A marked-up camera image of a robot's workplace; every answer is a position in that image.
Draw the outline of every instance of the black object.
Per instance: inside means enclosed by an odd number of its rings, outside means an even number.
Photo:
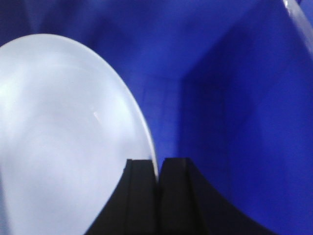
[[[224,199],[190,159],[167,158],[157,184],[150,160],[127,160],[85,235],[273,235]]]

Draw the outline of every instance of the white disc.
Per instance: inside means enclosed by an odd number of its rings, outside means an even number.
[[[0,220],[10,235],[83,235],[126,159],[157,169],[139,107],[101,57],[48,34],[0,47]]]

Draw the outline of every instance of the blue wall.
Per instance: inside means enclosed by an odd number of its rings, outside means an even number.
[[[0,9],[0,45],[55,33],[107,60],[160,163],[191,157],[263,225],[312,234],[312,59],[282,0],[3,0]]]

